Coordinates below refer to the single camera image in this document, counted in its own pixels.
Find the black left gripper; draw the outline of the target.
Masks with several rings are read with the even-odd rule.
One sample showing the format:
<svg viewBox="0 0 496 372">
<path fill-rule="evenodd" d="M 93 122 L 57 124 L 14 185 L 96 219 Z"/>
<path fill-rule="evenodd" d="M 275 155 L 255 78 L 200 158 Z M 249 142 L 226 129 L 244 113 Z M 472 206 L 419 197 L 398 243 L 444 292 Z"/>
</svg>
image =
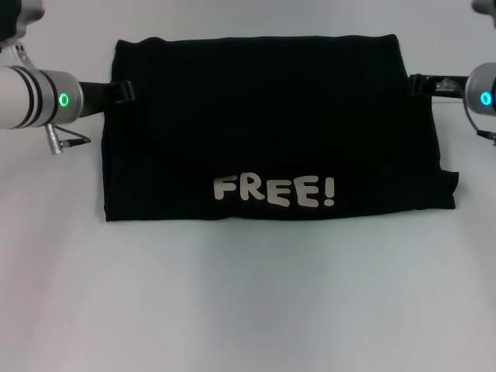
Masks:
<svg viewBox="0 0 496 372">
<path fill-rule="evenodd" d="M 114 104 L 135 101 L 133 83 L 129 80 L 112 83 L 80 82 L 83 93 L 83 108 L 80 117 L 104 112 Z"/>
</svg>

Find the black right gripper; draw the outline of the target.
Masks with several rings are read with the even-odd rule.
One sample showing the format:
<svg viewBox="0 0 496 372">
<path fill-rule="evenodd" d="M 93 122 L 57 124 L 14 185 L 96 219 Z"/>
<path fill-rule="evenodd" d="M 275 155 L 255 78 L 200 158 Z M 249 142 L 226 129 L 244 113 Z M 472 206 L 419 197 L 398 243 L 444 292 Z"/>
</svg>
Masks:
<svg viewBox="0 0 496 372">
<path fill-rule="evenodd" d="M 439 76 L 412 74 L 408 90 L 412 97 L 441 97 L 462 99 L 468 76 Z"/>
</svg>

